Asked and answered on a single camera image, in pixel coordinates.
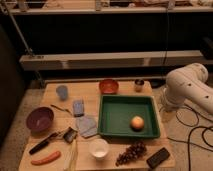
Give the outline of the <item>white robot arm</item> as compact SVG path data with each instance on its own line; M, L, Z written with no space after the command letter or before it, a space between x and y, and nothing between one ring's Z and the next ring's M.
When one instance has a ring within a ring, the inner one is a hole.
M178 110L186 99L213 114L213 88L207 86L208 70L200 63L192 63L170 71L161 101L167 112Z

